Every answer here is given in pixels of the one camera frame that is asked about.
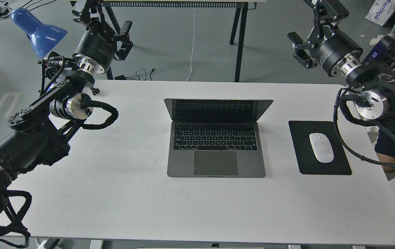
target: gray floor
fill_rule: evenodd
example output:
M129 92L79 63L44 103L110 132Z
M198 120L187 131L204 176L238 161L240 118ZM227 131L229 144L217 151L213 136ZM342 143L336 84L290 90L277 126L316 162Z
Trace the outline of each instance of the gray floor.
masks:
M361 0L358 3L352 0L341 2L350 12L350 16L341 23L341 30L360 44L365 52L371 48L369 46L371 38L390 32L389 28L379 27L364 19L373 0ZM24 3L25 0L17 0L10 6L17 8ZM127 77L136 77L135 72L139 69L145 68L150 72L155 68L152 74L153 80L184 81L188 78L193 39L193 8L115 8L114 11L121 24L125 20L133 21L131 40L134 42L134 47L126 61L112 63L115 76L124 74ZM69 2L57 1L33 10L33 14L42 22L60 26L69 32L54 51L70 57L85 29L72 20ZM232 82L234 80L237 40L232 46L228 43L233 17L234 9L231 8L196 9L191 81ZM308 36L312 28L312 19L312 10L301 0L269 0L267 3L259 3L257 10L249 11L240 80L344 85L343 78L327 77L319 67L305 70L292 58L293 49L287 33L296 31L302 37ZM5 93L21 93L14 111L28 106L38 96L41 71L37 61L38 58L32 51L25 34L11 20L0 20L0 99ZM106 79L105 75L98 75L96 78ZM3 117L7 109L8 105L0 109L0 139L9 133L5 124L6 119ZM88 240L64 239L61 247L88 248L89 244ZM155 246L175 247L174 243L162 241L152 241L146 245L135 241L109 241L104 244L104 248ZM211 243L189 243L187 246L210 247ZM266 246L271 249L286 248L282 245L256 246Z

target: white mouse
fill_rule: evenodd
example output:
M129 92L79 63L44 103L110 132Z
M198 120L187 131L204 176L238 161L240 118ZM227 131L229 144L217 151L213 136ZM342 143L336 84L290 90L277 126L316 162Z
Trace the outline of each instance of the white mouse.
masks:
M324 164L332 162L334 159L333 148L327 136L323 133L309 134L312 151L316 159Z

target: silver laptop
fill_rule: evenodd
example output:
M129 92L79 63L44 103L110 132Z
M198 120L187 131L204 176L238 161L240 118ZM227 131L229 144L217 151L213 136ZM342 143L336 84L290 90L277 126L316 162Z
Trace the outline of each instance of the silver laptop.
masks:
M170 177L265 177L257 120L273 100L164 99Z

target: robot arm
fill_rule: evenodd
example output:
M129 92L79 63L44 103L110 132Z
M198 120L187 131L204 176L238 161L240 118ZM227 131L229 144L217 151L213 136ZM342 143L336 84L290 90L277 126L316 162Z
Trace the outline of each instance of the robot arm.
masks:
M87 27L78 44L73 58L65 58L51 52L41 63L47 66L47 77L52 80L41 90L41 96L30 106L14 114L8 125L13 130L0 142L0 214L4 211L11 224L0 226L0 236L10 232L25 237L25 244L17 248L28 247L30 233L22 224L31 203L31 195L25 191L11 191L7 187L19 174L33 170L37 165L51 166L70 150L69 140L80 129L103 129L111 125L118 117L118 111L109 104L92 101L88 94L82 93L85 87L93 87L96 73L105 73L110 68L115 55L125 59L131 49L128 31L131 21L124 24L124 33L116 35L104 21L100 1L78 1L74 8L74 19ZM117 49L117 43L126 42L124 49ZM110 117L102 124L85 124L93 107L110 112ZM49 114L69 120L57 129L49 120ZM9 197L21 196L25 203L16 213Z
M339 74L345 77L349 88L358 91L358 95L343 94L338 98L336 105L345 118L362 126L378 126L395 141L395 70L386 66L393 61L391 48L394 41L388 38L382 41L386 43L384 49L387 50L383 60L369 60L377 55L370 52L360 62L363 49L338 28L338 23L349 14L346 8L338 0L304 1L314 11L314 27L307 42L296 33L288 34L294 44L293 57L306 69L320 65L330 77ZM354 102L359 114L367 121L351 115L346 105L348 101Z

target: desk lamp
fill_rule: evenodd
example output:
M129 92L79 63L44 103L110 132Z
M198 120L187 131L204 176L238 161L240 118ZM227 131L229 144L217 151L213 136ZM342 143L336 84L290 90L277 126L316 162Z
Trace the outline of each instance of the desk lamp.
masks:
M31 46L39 58L49 53L67 34L60 27L43 24L25 8L15 9L11 19L30 37Z

